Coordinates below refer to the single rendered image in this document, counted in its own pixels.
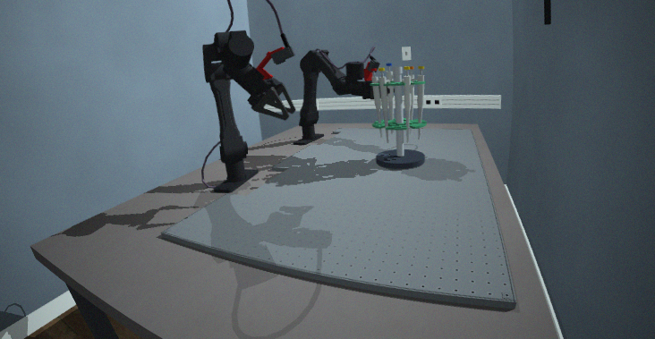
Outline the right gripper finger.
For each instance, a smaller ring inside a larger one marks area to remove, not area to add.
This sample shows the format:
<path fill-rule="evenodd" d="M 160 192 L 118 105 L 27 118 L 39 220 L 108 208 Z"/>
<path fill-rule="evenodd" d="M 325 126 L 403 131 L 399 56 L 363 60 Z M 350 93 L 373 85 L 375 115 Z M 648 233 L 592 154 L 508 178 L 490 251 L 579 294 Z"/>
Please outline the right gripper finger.
<path fill-rule="evenodd" d="M 285 98 L 286 98 L 286 100 L 287 100 L 287 102 L 288 102 L 288 104 L 289 104 L 289 106 L 290 106 L 290 108 L 288 108 L 288 107 L 285 107 L 285 108 L 286 108 L 286 110 L 287 110 L 288 113 L 293 114 L 293 113 L 296 111 L 296 109 L 295 109 L 295 107 L 294 107 L 294 105 L 293 105 L 292 100 L 290 99 L 290 96 L 289 96 L 289 94 L 288 94 L 288 92 L 287 92 L 287 89 L 286 89 L 286 87 L 285 87 L 285 84 L 281 84 L 280 87 L 276 90 L 276 93 L 278 94 L 278 96 L 279 96 L 281 93 L 284 93 Z M 271 98 L 271 99 L 267 102 L 267 105 L 270 105 L 270 106 L 273 106 L 273 107 L 276 107 L 276 108 L 280 109 L 279 106 L 278 106 L 278 104 L 275 102 L 275 99 L 273 99 L 273 98 Z"/>
<path fill-rule="evenodd" d="M 276 103 L 278 104 L 278 106 L 281 109 L 283 114 L 279 114 L 279 113 L 276 113 L 276 112 L 273 112 L 273 111 L 270 111 L 270 110 L 267 110 L 266 108 L 264 108 L 266 103 L 271 98 L 275 99 Z M 276 90 L 275 90 L 274 87 L 271 87 L 268 90 L 268 92 L 262 97 L 262 99 L 259 101 L 259 103 L 252 110 L 254 110 L 255 112 L 262 113 L 262 114 L 271 115 L 271 116 L 274 116 L 274 117 L 282 119 L 282 120 L 287 120 L 287 118 L 289 117 L 289 114 L 287 113 L 287 111 L 285 109 L 285 106 L 284 106 L 283 102 L 281 101 L 280 97 L 278 96 L 278 94 L 276 93 Z"/>

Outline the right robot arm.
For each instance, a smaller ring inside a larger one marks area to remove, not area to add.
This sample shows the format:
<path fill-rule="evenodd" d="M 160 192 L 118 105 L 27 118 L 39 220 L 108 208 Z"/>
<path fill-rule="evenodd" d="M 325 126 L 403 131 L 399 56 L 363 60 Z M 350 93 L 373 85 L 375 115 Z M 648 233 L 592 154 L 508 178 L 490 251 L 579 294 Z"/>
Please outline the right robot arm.
<path fill-rule="evenodd" d="M 209 82 L 217 104 L 220 122 L 220 157 L 222 163 L 225 163 L 227 172 L 227 180 L 215 187 L 214 192 L 231 193 L 259 172 L 258 169 L 244 169 L 243 159 L 247 158 L 248 146 L 247 142 L 242 140 L 235 123 L 230 96 L 230 80 L 237 82 L 242 72 L 249 66 L 252 67 L 249 62 L 254 43 L 249 36 L 247 37 L 246 30 L 217 32 L 214 43 L 203 45 L 202 49 L 206 83 Z M 295 56 L 292 47 L 286 47 L 271 55 L 274 64 L 281 64 L 292 56 Z M 216 60 L 223 61 L 211 63 Z"/>

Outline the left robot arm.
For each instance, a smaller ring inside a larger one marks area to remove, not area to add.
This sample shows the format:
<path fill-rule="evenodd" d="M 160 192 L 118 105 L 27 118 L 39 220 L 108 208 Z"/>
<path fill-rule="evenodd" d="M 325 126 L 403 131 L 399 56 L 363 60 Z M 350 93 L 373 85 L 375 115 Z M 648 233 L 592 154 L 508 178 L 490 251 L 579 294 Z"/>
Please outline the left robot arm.
<path fill-rule="evenodd" d="M 320 51 L 322 51 L 326 57 L 320 53 Z M 319 111 L 317 111 L 316 104 L 319 72 L 324 73 L 337 95 L 352 94 L 360 96 L 357 91 L 357 85 L 359 82 L 362 82 L 358 80 L 364 78 L 364 64 L 347 64 L 345 75 L 333 66 L 332 62 L 329 62 L 329 52 L 327 50 L 320 51 L 317 52 L 316 50 L 310 50 L 300 61 L 300 67 L 304 78 L 303 104 L 301 119 L 299 122 L 299 126 L 302 127 L 302 139 L 295 141 L 293 143 L 294 145 L 306 145 L 314 140 L 324 137 L 324 134 L 315 134 L 313 125 L 316 124 L 319 119 Z"/>

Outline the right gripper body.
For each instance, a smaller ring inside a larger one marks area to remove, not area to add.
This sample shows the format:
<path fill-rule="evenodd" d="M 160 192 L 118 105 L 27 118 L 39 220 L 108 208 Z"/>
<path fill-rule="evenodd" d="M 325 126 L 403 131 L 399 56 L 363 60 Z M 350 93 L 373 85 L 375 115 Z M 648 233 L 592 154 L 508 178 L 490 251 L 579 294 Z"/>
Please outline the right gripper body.
<path fill-rule="evenodd" d="M 284 49 L 284 47 L 280 47 L 272 52 L 267 52 L 267 56 L 262 60 L 257 68 L 249 66 L 240 75 L 237 83 L 251 95 L 248 99 L 249 104 L 252 105 L 251 109 L 259 103 L 271 87 L 274 87 L 275 90 L 277 90 L 280 85 L 283 84 L 277 79 L 272 78 L 273 76 L 263 69 L 272 58 L 271 55 L 282 49 Z M 260 95 L 261 97 L 259 97 Z"/>

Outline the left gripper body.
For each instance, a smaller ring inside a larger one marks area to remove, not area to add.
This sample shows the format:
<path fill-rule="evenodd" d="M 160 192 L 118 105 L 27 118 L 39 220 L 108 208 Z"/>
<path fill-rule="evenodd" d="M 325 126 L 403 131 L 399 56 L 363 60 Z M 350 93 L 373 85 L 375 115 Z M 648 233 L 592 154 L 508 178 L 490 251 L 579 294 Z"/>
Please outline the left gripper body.
<path fill-rule="evenodd" d="M 366 68 L 363 69 L 364 70 L 364 81 L 359 82 L 358 85 L 357 85 L 358 94 L 360 96 L 362 96 L 362 99 L 368 99 L 368 98 L 370 99 L 370 82 L 372 80 L 369 80 L 369 79 L 371 79 L 371 77 L 372 77 L 372 72 L 367 70 L 369 64 L 370 64 L 370 62 L 368 62 Z M 362 94 L 362 86 L 363 86 L 363 94 Z"/>

